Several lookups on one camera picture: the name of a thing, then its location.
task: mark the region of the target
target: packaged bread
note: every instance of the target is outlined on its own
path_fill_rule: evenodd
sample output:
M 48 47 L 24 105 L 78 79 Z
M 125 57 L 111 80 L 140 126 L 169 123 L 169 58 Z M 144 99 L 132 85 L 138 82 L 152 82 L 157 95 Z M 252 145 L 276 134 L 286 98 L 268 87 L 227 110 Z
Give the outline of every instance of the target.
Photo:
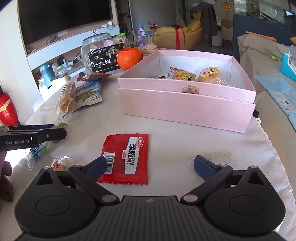
M 70 114 L 75 107 L 76 81 L 69 81 L 63 88 L 59 101 L 57 103 L 57 114 L 59 122 Z
M 200 75 L 198 76 L 197 80 L 205 83 L 229 86 L 228 81 L 221 74 L 218 67 L 210 67 L 204 69 L 200 72 Z
M 171 72 L 173 73 L 173 80 L 188 80 L 188 81 L 195 81 L 195 74 L 190 73 L 183 69 L 177 69 L 171 67 Z

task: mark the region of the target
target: human hand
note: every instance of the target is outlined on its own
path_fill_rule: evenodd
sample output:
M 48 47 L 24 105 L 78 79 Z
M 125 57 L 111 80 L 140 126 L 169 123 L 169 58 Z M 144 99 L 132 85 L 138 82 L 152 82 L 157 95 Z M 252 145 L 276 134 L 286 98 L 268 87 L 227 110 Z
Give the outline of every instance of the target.
M 9 180 L 9 176 L 12 174 L 12 168 L 10 162 L 5 161 L 6 151 L 0 152 L 0 197 L 7 202 L 12 202 L 13 184 Z

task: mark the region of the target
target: orange pumpkin container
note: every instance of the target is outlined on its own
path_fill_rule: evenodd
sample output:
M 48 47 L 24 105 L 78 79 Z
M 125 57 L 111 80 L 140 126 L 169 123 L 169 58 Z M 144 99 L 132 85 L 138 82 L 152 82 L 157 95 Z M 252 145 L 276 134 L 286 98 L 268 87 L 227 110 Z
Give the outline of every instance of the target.
M 117 63 L 120 68 L 128 70 L 142 59 L 142 53 L 137 48 L 127 48 L 120 50 L 117 56 Z

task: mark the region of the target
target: floor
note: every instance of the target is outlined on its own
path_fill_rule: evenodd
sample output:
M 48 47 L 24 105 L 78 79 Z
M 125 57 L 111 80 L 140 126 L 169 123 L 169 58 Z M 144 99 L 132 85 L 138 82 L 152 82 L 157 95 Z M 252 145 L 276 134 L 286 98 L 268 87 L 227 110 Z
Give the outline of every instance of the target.
M 192 49 L 194 51 L 203 51 L 203 52 L 212 52 L 212 53 L 219 53 L 220 47 L 214 47 L 209 44 L 209 40 L 202 38 L 198 44 Z M 221 54 L 232 55 L 232 43 L 231 42 L 224 42 Z

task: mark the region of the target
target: red vase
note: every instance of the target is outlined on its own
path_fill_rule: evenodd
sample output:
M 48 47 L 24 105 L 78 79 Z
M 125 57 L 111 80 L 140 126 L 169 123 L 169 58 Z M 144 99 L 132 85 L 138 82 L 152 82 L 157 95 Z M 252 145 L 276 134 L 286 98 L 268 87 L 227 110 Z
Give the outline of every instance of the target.
M 7 93 L 4 93 L 0 97 L 0 121 L 6 126 L 18 124 L 15 106 L 13 105 L 11 98 Z

